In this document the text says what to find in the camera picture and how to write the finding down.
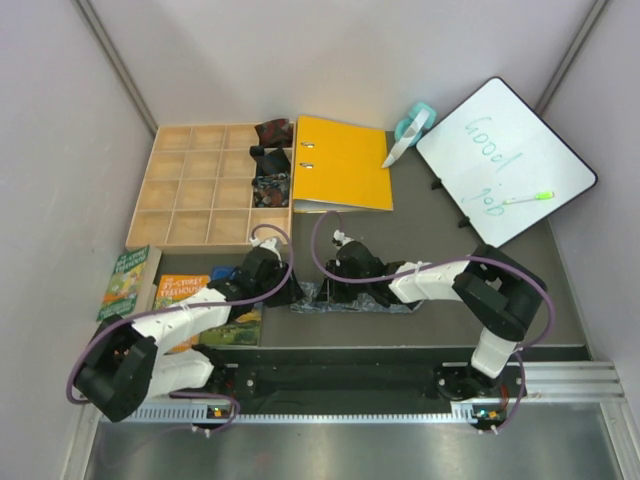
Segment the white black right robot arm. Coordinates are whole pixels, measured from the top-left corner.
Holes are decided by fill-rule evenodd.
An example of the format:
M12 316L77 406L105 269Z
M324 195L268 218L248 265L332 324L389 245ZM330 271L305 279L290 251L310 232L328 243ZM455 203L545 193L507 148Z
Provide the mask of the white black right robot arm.
M469 364L434 369L436 388L450 400L487 396L504 380L503 370L517 351L546 295L533 273L490 245L469 257L442 263L383 263L361 242L338 231L336 256L320 267L337 301L360 293L383 307L415 309L425 301L463 303L483 329Z

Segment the grey blue patterned tie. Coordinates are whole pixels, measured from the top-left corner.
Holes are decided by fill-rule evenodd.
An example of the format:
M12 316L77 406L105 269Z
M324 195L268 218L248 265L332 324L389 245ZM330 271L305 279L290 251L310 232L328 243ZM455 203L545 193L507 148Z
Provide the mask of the grey blue patterned tie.
M385 307L377 303L369 294L360 293L355 300L346 303L325 303L316 302L315 296L321 284L302 282L301 288L304 291L304 298L292 305L290 309L294 313L300 314L321 314L321 313L384 313L384 314L411 314L419 309L423 301L411 304L391 304Z

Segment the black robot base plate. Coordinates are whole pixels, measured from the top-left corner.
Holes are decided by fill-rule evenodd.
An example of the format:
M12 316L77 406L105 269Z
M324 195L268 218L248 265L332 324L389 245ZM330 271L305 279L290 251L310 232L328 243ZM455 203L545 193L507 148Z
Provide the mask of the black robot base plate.
M218 349L204 387L238 399L276 391L413 391L440 396L438 374L470 363L469 348Z

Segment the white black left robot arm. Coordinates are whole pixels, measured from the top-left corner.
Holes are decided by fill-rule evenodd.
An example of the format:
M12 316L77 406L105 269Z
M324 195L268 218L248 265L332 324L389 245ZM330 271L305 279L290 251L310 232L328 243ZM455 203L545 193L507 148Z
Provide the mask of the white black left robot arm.
M227 374L194 347L174 347L235 322L255 305L279 307L300 299L292 259L284 259L277 237L255 239L234 273L211 281L190 297L161 310L103 320L67 382L67 394L88 402L110 421L130 417L145 401L185 389L216 396Z

